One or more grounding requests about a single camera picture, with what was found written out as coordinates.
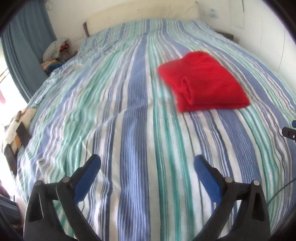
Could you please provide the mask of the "red sweater with white print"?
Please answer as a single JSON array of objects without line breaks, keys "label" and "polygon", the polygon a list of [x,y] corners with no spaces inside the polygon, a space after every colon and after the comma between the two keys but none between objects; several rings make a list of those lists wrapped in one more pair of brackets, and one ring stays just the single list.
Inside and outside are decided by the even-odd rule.
[{"label": "red sweater with white print", "polygon": [[210,54],[190,52],[158,67],[173,90],[179,112],[240,109],[250,101],[236,78]]}]

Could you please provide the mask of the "pile of clothes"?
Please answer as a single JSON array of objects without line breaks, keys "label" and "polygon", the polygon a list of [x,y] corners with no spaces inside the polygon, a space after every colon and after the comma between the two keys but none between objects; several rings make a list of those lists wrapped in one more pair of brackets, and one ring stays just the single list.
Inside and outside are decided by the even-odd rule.
[{"label": "pile of clothes", "polygon": [[43,54],[41,67],[47,76],[64,65],[74,55],[70,54],[70,44],[67,38],[52,42]]}]

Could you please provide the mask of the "patchwork cushion bench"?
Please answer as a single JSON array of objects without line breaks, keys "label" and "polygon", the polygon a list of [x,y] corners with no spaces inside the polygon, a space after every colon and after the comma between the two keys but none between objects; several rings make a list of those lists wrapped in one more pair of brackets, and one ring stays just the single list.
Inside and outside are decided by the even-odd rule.
[{"label": "patchwork cushion bench", "polygon": [[3,154],[15,177],[18,169],[17,156],[20,148],[25,148],[31,139],[29,127],[36,111],[35,108],[20,110],[4,131]]}]

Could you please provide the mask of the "striped blue green bedspread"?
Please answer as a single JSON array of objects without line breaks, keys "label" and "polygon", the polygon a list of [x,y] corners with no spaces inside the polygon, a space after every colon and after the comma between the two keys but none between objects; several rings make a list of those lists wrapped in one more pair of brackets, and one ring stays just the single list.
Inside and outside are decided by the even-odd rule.
[{"label": "striped blue green bedspread", "polygon": [[[192,51],[215,57],[250,106],[179,113],[157,68]],[[272,229],[295,205],[295,94],[266,64],[201,21],[143,20],[103,30],[30,100],[31,140],[18,154],[24,202],[37,180],[71,176],[92,154],[102,165],[85,200],[102,240],[192,240],[214,211],[193,162],[261,182]]]}]

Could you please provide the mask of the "cream padded headboard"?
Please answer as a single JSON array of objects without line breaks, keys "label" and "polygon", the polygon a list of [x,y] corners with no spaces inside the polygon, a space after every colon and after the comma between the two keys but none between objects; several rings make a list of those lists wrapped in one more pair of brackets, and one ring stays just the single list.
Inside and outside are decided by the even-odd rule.
[{"label": "cream padded headboard", "polygon": [[145,19],[198,20],[196,1],[128,1],[92,14],[84,23],[86,37],[126,22]]}]

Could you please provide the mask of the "teal blue curtain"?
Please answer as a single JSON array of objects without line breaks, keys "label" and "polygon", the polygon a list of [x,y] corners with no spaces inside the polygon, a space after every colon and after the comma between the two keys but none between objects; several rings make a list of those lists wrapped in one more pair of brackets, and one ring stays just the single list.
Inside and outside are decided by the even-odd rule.
[{"label": "teal blue curtain", "polygon": [[28,1],[2,33],[6,65],[26,102],[48,78],[41,64],[44,52],[55,40],[45,1]]}]

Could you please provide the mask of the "white wall switch panel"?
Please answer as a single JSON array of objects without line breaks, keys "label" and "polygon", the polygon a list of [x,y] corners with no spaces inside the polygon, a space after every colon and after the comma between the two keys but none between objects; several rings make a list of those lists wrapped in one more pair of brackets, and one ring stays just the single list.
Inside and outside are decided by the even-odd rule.
[{"label": "white wall switch panel", "polygon": [[217,11],[215,9],[205,9],[203,10],[203,14],[204,16],[208,16],[210,18],[214,18],[214,19],[218,18]]}]

